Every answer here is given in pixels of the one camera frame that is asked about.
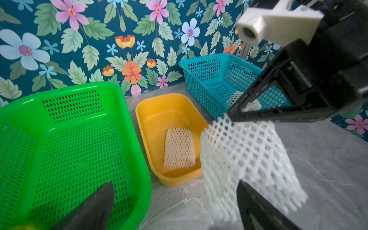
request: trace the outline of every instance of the green leaf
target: green leaf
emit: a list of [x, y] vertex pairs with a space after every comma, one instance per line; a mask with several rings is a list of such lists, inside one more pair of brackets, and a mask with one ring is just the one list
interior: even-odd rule
[[208, 46], [207, 46], [207, 42], [205, 42], [205, 44], [203, 45], [202, 49], [201, 49], [201, 53], [200, 56], [204, 57], [208, 55]]
[[131, 61], [132, 60], [132, 55], [129, 52], [127, 52], [127, 60], [128, 61]]
[[224, 17], [224, 21], [222, 24], [224, 28], [227, 28], [228, 26], [231, 26], [233, 24], [233, 21], [231, 20], [232, 17], [228, 12], [223, 13], [222, 16]]
[[207, 2], [206, 0], [201, 0], [201, 3], [203, 4], [204, 7], [207, 7]]
[[170, 52], [167, 54], [167, 64], [169, 66], [174, 66], [176, 64], [176, 52], [172, 47], [170, 47]]
[[89, 17], [88, 21], [88, 25], [83, 25], [83, 30], [88, 37], [93, 37], [96, 40], [105, 40], [106, 37], [114, 35], [114, 32], [106, 28], [106, 24], [100, 23], [100, 20], [94, 20], [92, 17]]
[[70, 62], [70, 69], [68, 69], [68, 73], [71, 81], [76, 85], [82, 85], [87, 82], [86, 75], [80, 67], [77, 67], [74, 61]]
[[52, 79], [52, 78], [49, 78], [48, 79], [49, 82], [51, 82], [51, 84], [57, 88], [57, 89], [61, 89], [61, 88], [65, 88], [65, 87], [68, 87], [66, 84], [64, 84], [63, 81], [59, 80], [59, 79]]
[[3, 21], [10, 22], [10, 23], [13, 23], [13, 24], [21, 24], [21, 21], [14, 18], [10, 14], [5, 13], [3, 8], [0, 7], [0, 22], [3, 22]]
[[155, 31], [156, 28], [156, 21], [150, 21], [149, 15], [146, 15], [144, 16], [144, 18], [141, 18], [141, 20], [137, 22], [137, 24], [138, 26], [133, 30], [133, 32], [142, 34], [143, 36], [146, 34], [149, 35], [151, 32]]
[[225, 37], [225, 36], [222, 36], [222, 46], [224, 47], [224, 49], [227, 48], [228, 45], [230, 45], [231, 41], [230, 41], [230, 38], [229, 36]]
[[259, 53], [259, 47], [258, 46], [257, 47], [253, 46], [251, 48], [251, 51], [249, 52], [249, 56], [251, 58], [255, 58], [255, 57], [257, 57], [258, 53]]
[[61, 44], [63, 44], [62, 53], [69, 53], [72, 50], [77, 51], [83, 43], [83, 37], [78, 31], [74, 31], [72, 28], [65, 29], [61, 36]]
[[211, 21], [211, 23], [207, 27], [207, 32], [205, 36], [213, 34], [216, 31], [217, 27], [218, 27], [217, 18], [215, 18], [214, 20]]
[[120, 23], [120, 29], [121, 31], [125, 32], [125, 30], [127, 29], [127, 27], [125, 26], [125, 21], [123, 16], [119, 16], [119, 23]]
[[194, 52], [192, 50], [188, 51], [188, 57], [189, 58], [195, 57]]
[[163, 53], [165, 51], [165, 47], [160, 38], [155, 38], [153, 40], [152, 48], [153, 48], [153, 51], [156, 53], [156, 55], [159, 55], [160, 57], [165, 57], [165, 54]]
[[180, 74], [178, 71], [171, 71], [168, 75], [167, 78], [169, 80], [169, 82], [174, 82], [177, 81], [179, 78], [181, 78], [183, 75]]
[[84, 58], [84, 63], [87, 63], [88, 71], [93, 69], [93, 67], [96, 66], [98, 61], [100, 60], [100, 58], [98, 57], [100, 55], [98, 50], [94, 48], [93, 46], [88, 45], [83, 48], [82, 53], [83, 53], [82, 57]]
[[56, 13], [59, 11], [50, 3], [42, 3], [37, 7], [35, 12], [35, 24], [38, 24], [37, 36], [45, 36], [49, 33], [55, 35], [57, 30], [61, 31], [61, 24], [56, 20]]
[[124, 3], [123, 10], [125, 16], [127, 16], [128, 18], [132, 19], [135, 22], [138, 22], [137, 16], [133, 13], [133, 8], [128, 3]]
[[149, 52], [144, 52], [144, 53], [140, 52], [135, 55], [135, 58], [133, 58], [133, 61], [137, 63], [137, 66], [142, 68], [147, 62], [148, 54]]
[[179, 56], [179, 54], [181, 54], [183, 52], [183, 49], [182, 47], [185, 45], [185, 43], [182, 43], [179, 45], [179, 49], [178, 49], [178, 52], [176, 52], [176, 56]]
[[121, 89], [123, 91], [123, 94], [125, 94], [126, 92], [129, 91], [130, 87], [132, 86], [132, 84], [130, 82], [126, 82], [126, 80], [123, 80], [121, 82]]
[[0, 96], [8, 99], [16, 99], [22, 95], [22, 91], [19, 90], [18, 85], [14, 85], [9, 79], [3, 79], [0, 77]]
[[190, 5], [190, 9], [189, 9], [189, 10], [188, 10], [188, 12], [187, 12], [187, 16], [189, 16], [189, 15], [191, 15], [191, 14], [194, 14], [194, 13], [197, 11], [198, 2], [199, 2], [199, 1], [196, 1], [196, 2], [194, 2], [194, 3], [192, 3], [192, 4]]
[[271, 61], [274, 57], [275, 57], [275, 54], [270, 52], [270, 56], [268, 57], [268, 59]]
[[49, 68], [50, 66], [53, 66], [54, 67], [54, 72], [57, 72], [57, 73], [59, 73], [59, 74], [63, 74], [63, 75], [68, 75], [68, 72], [67, 71], [65, 71], [63, 68], [61, 68], [60, 66], [59, 66], [59, 64], [57, 64], [56, 62], [53, 62], [53, 61], [49, 61], [49, 62], [47, 62], [47, 63], [44, 63], [45, 64], [45, 66], [47, 67], [47, 68]]
[[115, 83], [117, 85], [120, 85], [120, 81], [117, 80], [117, 74], [114, 74], [111, 79], [107, 80], [108, 82]]
[[340, 116], [342, 116], [345, 119], [353, 119], [356, 115], [363, 112], [362, 105], [359, 105], [351, 110], [348, 110], [344, 113], [341, 113]]
[[217, 46], [217, 43], [219, 42], [221, 38], [221, 34], [219, 31], [217, 31], [214, 35], [213, 35], [213, 38], [212, 38], [212, 41], [211, 41], [211, 49], [213, 49], [215, 46]]
[[45, 75], [38, 75], [33, 80], [32, 92], [39, 90], [41, 87], [46, 86]]
[[148, 83], [150, 85], [156, 85], [159, 81], [157, 79], [158, 77], [158, 74], [156, 73], [155, 70], [151, 70], [151, 69], [146, 69], [147, 70], [147, 80], [148, 80]]
[[142, 76], [140, 80], [138, 80], [138, 85], [140, 85], [141, 87], [144, 87], [144, 88], [148, 88], [148, 81], [147, 79]]
[[2, 98], [0, 98], [0, 109], [1, 109], [2, 107], [4, 107], [5, 105], [8, 105], [8, 104], [9, 104], [9, 102], [4, 101]]
[[237, 23], [238, 23], [239, 19], [241, 18], [241, 16], [242, 16], [242, 12], [240, 12], [240, 14], [238, 14], [238, 16], [236, 17], [233, 27], [235, 27], [237, 25]]
[[15, 80], [19, 78], [21, 75], [25, 75], [27, 70], [22, 66], [21, 61], [17, 61], [10, 65], [10, 80]]
[[214, 15], [216, 14], [216, 11], [213, 10], [213, 7], [215, 6], [215, 3], [208, 4], [208, 7], [206, 8], [205, 12], [203, 13], [203, 17], [201, 20], [201, 24], [207, 23], [212, 20]]
[[108, 62], [111, 63], [111, 66], [114, 67], [117, 71], [122, 72], [125, 68], [125, 64], [127, 63], [122, 57], [114, 56], [105, 58]]
[[167, 65], [164, 61], [157, 59], [157, 71], [160, 75], [165, 75], [167, 73]]
[[169, 23], [171, 23], [172, 25], [181, 25], [181, 20], [180, 20], [180, 13], [178, 8], [176, 8], [176, 5], [174, 3], [168, 3], [166, 5], [166, 10], [169, 12], [169, 16], [167, 17], [167, 20], [169, 21]]
[[159, 26], [159, 35], [161, 35], [161, 37], [166, 41], [174, 40], [173, 31], [171, 30], [171, 27], [169, 26], [169, 24], [167, 24], [167, 22], [163, 22]]
[[185, 54], [183, 57], [181, 57], [181, 60], [187, 60], [188, 59], [188, 54]]
[[265, 61], [268, 57], [268, 54], [262, 55], [260, 59], [257, 60], [257, 62]]
[[111, 21], [111, 19], [116, 17], [116, 8], [114, 7], [114, 2], [109, 3], [105, 8], [105, 19], [103, 20], [103, 23], [108, 23]]
[[360, 137], [360, 138], [363, 138], [364, 139], [364, 136], [362, 134], [358, 133], [357, 130], [346, 130], [346, 131], [354, 134], [357, 137]]
[[199, 40], [197, 38], [194, 39], [194, 47], [198, 48], [198, 49], [201, 49], [202, 46], [201, 44], [199, 43]]
[[105, 81], [101, 75], [101, 69], [97, 69], [94, 74], [91, 74], [89, 82]]
[[239, 46], [240, 46], [240, 44], [242, 43], [242, 40], [240, 40], [240, 39], [237, 39], [235, 42], [234, 42], [234, 49], [237, 49]]

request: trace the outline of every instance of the orange flower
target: orange flower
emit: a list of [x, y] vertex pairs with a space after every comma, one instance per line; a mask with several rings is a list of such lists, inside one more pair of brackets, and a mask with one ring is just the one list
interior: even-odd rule
[[124, 80], [126, 82], [131, 81], [132, 85], [137, 84], [137, 80], [142, 78], [142, 75], [140, 74], [140, 72], [142, 72], [141, 68], [137, 66], [137, 63], [134, 61], [128, 61], [125, 64], [125, 68], [126, 69], [123, 69], [123, 75], [125, 76]]
[[154, 59], [148, 59], [147, 66], [151, 69], [157, 65], [156, 61]]
[[135, 36], [128, 35], [126, 37], [119, 36], [115, 38], [116, 44], [122, 48], [125, 49], [126, 47], [132, 48], [135, 44]]
[[224, 49], [223, 53], [231, 53], [234, 54], [235, 53], [235, 46], [234, 45], [228, 45], [226, 49]]

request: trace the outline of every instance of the green basket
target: green basket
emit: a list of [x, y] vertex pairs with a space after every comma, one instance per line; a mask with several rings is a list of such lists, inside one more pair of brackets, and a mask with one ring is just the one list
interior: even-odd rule
[[37, 93], [0, 109], [0, 229], [50, 228], [107, 181], [109, 229], [135, 229], [151, 177], [121, 88], [96, 82]]

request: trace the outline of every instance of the yellow object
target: yellow object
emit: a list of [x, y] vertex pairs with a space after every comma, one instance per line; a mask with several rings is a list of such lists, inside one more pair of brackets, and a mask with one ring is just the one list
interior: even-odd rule
[[[135, 114], [149, 166], [162, 184], [176, 187], [202, 175], [199, 137], [208, 124], [189, 98], [178, 93], [149, 98], [137, 105]], [[188, 169], [170, 169], [163, 165], [166, 131], [177, 127], [186, 128], [193, 135], [195, 166]]]

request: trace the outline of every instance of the plastic basket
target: plastic basket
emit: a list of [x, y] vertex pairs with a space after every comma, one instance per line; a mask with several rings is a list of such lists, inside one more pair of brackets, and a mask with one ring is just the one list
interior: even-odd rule
[[109, 229], [135, 229], [151, 177], [121, 88], [96, 82], [37, 93], [0, 109], [0, 229], [58, 223], [105, 182]]
[[[249, 62], [228, 53], [196, 57], [179, 62], [190, 94], [213, 119], [223, 117], [226, 101], [235, 91], [245, 92], [262, 72]], [[271, 86], [258, 98], [262, 109], [289, 106], [281, 90]]]

